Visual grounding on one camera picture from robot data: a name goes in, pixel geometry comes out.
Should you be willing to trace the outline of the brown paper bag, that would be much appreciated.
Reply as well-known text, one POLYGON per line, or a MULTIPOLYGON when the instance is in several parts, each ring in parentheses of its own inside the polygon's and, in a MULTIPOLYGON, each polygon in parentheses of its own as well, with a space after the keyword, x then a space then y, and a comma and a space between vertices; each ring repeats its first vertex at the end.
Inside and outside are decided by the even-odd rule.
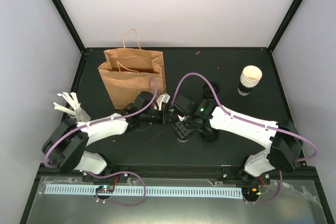
POLYGON ((136 34, 137 48, 126 47, 126 38, 134 28, 126 32, 123 46, 105 50, 106 61, 98 67, 100 77, 116 109, 133 102, 142 91, 166 92, 164 55, 161 51, 141 48, 136 34))

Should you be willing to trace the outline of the single black paper cup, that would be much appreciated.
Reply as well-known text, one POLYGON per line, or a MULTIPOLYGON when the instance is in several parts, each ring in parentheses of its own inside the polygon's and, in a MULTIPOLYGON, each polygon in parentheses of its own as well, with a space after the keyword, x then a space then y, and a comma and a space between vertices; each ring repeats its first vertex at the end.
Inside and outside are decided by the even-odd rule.
POLYGON ((189 140, 190 138, 189 137, 177 137, 177 140, 181 143, 185 143, 189 140))

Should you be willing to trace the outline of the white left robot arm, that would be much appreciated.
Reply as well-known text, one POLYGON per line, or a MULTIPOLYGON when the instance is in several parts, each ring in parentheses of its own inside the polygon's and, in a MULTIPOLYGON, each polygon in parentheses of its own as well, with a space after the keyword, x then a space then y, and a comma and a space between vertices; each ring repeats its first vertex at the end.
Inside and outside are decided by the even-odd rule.
POLYGON ((104 138, 137 130, 144 123, 167 123, 165 106, 170 96, 161 94, 149 105, 152 98, 152 93, 142 91, 133 103, 107 118, 91 122, 63 120, 42 147, 47 164, 60 173, 79 170, 94 174, 102 182, 108 181, 113 174, 109 161, 99 153, 86 151, 86 147, 104 138))

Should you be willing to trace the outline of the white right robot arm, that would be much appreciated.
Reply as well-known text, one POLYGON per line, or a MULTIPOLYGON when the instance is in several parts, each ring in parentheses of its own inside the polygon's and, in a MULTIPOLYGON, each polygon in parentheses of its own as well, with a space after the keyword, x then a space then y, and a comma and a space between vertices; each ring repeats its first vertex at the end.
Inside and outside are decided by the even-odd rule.
POLYGON ((219 131, 226 131, 262 146, 264 150, 247 156, 238 171, 246 185, 275 169, 285 173, 296 169, 303 142, 289 120, 280 125, 236 113, 213 100, 204 99, 197 104, 181 95, 172 102, 168 113, 169 119, 175 119, 173 127, 180 141, 188 140, 197 130, 204 140, 212 142, 218 139, 219 131))

